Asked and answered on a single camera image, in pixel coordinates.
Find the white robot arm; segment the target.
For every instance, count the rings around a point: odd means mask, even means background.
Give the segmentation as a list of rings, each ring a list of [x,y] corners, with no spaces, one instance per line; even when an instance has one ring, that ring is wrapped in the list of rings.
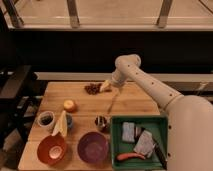
[[[115,60],[110,83],[133,80],[168,114],[167,171],[213,171],[213,105],[203,97],[183,95],[140,69],[136,54]]]

